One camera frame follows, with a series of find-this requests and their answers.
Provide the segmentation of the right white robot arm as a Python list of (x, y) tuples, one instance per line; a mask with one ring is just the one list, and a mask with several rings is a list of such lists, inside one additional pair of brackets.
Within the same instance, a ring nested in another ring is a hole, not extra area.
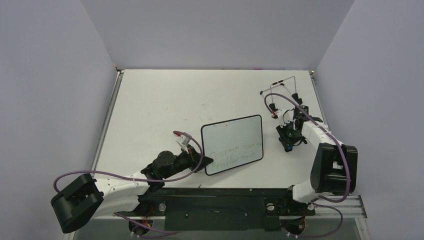
[(296, 213), (302, 204), (310, 204), (328, 195), (338, 195), (344, 201), (356, 188), (358, 150), (336, 139), (328, 126), (318, 117), (308, 117), (308, 106), (293, 109), (292, 120), (286, 120), (287, 110), (278, 109), (273, 117), (279, 121), (276, 131), (284, 151), (290, 152), (301, 144), (315, 149), (310, 177), (289, 187), (282, 199), (283, 209)]

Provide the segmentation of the small black-framed whiteboard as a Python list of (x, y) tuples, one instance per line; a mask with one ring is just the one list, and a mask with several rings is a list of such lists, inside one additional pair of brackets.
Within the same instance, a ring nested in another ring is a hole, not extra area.
[(263, 121), (259, 114), (214, 123), (200, 128), (203, 153), (213, 162), (207, 176), (217, 175), (264, 157)]

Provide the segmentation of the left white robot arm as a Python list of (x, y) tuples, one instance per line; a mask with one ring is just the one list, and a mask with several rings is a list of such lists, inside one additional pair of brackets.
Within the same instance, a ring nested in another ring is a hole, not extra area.
[(156, 192), (184, 170), (197, 173), (213, 161), (192, 146), (179, 155), (162, 151), (147, 167), (128, 176), (107, 172), (105, 178), (95, 178), (89, 172), (83, 173), (58, 191), (50, 204), (65, 234), (82, 228), (95, 217), (115, 212), (143, 215), (149, 210), (149, 201), (142, 195)]

